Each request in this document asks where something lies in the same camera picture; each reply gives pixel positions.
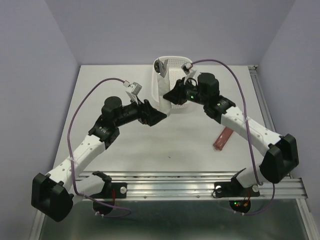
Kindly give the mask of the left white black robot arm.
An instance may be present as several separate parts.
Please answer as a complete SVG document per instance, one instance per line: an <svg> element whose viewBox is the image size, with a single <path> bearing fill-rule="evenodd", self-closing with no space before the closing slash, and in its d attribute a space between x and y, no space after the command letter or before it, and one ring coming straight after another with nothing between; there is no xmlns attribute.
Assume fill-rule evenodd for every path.
<svg viewBox="0 0 320 240"><path fill-rule="evenodd" d="M108 97L104 101L101 115L82 143L71 150L69 156L57 167L46 174L38 173L33 178L31 205L55 222L61 222L72 207L84 199L93 200L95 195L113 198L120 191L113 189L109 175L95 171L79 182L76 181L77 177L111 146L120 134L120 126L139 121L152 127L166 117L146 99L132 100L124 106L119 97Z"/></svg>

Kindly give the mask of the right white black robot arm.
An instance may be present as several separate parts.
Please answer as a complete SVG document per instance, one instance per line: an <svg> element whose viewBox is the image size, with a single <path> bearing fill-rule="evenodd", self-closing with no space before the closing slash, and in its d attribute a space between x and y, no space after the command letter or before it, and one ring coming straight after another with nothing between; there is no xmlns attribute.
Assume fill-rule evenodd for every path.
<svg viewBox="0 0 320 240"><path fill-rule="evenodd" d="M211 73L201 73L197 84L191 79L177 80L163 98L175 105L187 101L202 105L208 117L243 137L263 156L261 163L246 167L231 178L230 189L235 195L242 195L257 182L277 184L299 164L295 137L282 136L245 116L234 102L220 94L219 81Z"/></svg>

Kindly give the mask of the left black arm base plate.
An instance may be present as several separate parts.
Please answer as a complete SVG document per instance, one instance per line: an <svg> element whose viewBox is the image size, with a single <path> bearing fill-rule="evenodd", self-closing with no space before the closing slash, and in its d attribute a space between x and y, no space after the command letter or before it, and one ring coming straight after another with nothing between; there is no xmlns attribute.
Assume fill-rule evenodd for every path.
<svg viewBox="0 0 320 240"><path fill-rule="evenodd" d="M102 199L102 202L108 205L114 206L116 200L125 199L127 197L127 183L125 182L115 182L115 183L105 183L101 192L93 194L91 197L94 199ZM96 202L93 202L92 208L95 212L99 214L108 215L114 212L113 208L108 206L103 206Z"/></svg>

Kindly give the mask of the green handled fork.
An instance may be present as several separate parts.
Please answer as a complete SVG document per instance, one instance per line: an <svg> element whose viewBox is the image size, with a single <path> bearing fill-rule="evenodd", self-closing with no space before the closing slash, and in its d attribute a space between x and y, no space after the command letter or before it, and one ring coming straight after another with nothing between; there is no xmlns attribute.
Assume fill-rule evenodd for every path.
<svg viewBox="0 0 320 240"><path fill-rule="evenodd" d="M168 59L165 60L160 60L159 61L159 71L160 71L160 75L165 78L167 75L167 68L168 68Z"/></svg>

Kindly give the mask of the green handled spoon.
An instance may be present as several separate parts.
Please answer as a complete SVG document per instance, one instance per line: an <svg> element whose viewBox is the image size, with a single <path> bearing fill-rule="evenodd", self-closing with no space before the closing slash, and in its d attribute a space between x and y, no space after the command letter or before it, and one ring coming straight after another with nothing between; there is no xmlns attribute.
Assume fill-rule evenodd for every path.
<svg viewBox="0 0 320 240"><path fill-rule="evenodd" d="M161 74L163 72L162 63L159 59L156 59L154 62L154 70L156 73Z"/></svg>

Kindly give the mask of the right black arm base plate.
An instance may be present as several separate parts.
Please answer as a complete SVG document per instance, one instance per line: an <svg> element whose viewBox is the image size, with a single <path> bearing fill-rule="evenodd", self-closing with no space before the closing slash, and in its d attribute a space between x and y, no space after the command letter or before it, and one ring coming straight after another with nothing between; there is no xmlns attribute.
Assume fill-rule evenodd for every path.
<svg viewBox="0 0 320 240"><path fill-rule="evenodd" d="M230 208L241 214L247 214L251 209L251 198L259 197L260 191L257 186L243 188L231 181L214 183L212 197L215 199L228 199Z"/></svg>

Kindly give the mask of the white paper napkin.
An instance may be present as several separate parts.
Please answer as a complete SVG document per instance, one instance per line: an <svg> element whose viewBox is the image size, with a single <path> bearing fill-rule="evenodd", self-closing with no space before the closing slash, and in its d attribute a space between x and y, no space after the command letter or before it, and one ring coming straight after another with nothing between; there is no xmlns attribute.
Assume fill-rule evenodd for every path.
<svg viewBox="0 0 320 240"><path fill-rule="evenodd" d="M157 73L157 86L159 111L166 114L168 117L171 114L171 102L163 98L164 94L170 91L170 78L168 68L165 78L163 78L160 74Z"/></svg>

